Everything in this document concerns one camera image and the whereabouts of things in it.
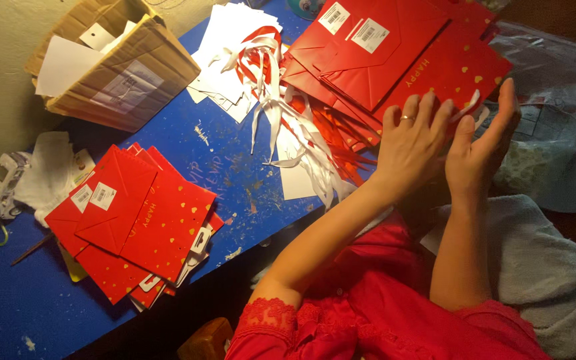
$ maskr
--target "lace sleeve cuff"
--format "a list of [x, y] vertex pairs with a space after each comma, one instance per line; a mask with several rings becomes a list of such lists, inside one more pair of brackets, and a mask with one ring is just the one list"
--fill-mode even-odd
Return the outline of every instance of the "lace sleeve cuff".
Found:
[[290, 346], [296, 330], [296, 310], [277, 298], [255, 299], [239, 317], [233, 341], [249, 334], [276, 336]]

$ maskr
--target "blue table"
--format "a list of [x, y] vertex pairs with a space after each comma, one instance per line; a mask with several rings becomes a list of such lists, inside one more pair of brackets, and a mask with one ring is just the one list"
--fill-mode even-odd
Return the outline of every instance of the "blue table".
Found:
[[[272, 0], [263, 10], [279, 18], [287, 44], [310, 24], [295, 16], [285, 0]], [[197, 50], [207, 24], [204, 20], [179, 39], [190, 53]], [[211, 255], [192, 274], [192, 282], [321, 205], [316, 197], [284, 201], [279, 169], [262, 165], [269, 155], [268, 121], [262, 115], [250, 155], [251, 119], [252, 111], [237, 125], [214, 103], [195, 104], [182, 92], [136, 134], [78, 119], [66, 119], [59, 130], [69, 132], [76, 151], [87, 148], [96, 160], [112, 143], [155, 145], [185, 178], [218, 194], [216, 212], [232, 223], [212, 237]], [[62, 358], [136, 315], [128, 299], [111, 306], [90, 278], [71, 282], [53, 242], [11, 267], [48, 231], [29, 213], [6, 228], [10, 240], [0, 247], [0, 359]]]

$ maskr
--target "wall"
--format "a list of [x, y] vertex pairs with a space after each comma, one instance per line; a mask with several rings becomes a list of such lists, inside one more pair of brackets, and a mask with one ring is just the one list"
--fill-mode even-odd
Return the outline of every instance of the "wall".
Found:
[[[147, 0], [180, 36], [226, 0]], [[76, 0], [0, 0], [0, 155], [27, 149], [63, 118], [44, 110], [23, 66], [40, 39]]]

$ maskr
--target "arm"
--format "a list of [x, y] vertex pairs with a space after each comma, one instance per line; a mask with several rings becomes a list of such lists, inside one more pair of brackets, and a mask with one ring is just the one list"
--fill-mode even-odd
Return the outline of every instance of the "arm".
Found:
[[[347, 199], [309, 226], [279, 254], [257, 285], [250, 301], [279, 298], [299, 307], [304, 291], [372, 219], [400, 201], [439, 169], [452, 101], [433, 112], [433, 93], [411, 96], [403, 111], [389, 108], [384, 116], [377, 171]], [[399, 120], [402, 114], [414, 119]]]
[[461, 119], [446, 160], [452, 210], [439, 246], [430, 285], [430, 300], [449, 311], [491, 299], [488, 243], [484, 234], [486, 198], [492, 177], [504, 159], [521, 118], [512, 79], [499, 95], [499, 114], [475, 141], [474, 119]]

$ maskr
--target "woman's left hand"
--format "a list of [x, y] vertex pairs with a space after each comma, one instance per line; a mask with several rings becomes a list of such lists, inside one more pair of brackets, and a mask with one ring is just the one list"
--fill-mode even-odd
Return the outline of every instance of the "woman's left hand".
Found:
[[378, 187], [391, 204], [423, 185], [443, 167], [438, 155], [444, 146], [454, 105], [452, 100], [446, 100], [435, 112], [435, 101], [432, 92], [421, 101], [418, 95], [413, 95], [403, 110], [391, 106], [383, 117], [377, 170], [368, 183]]

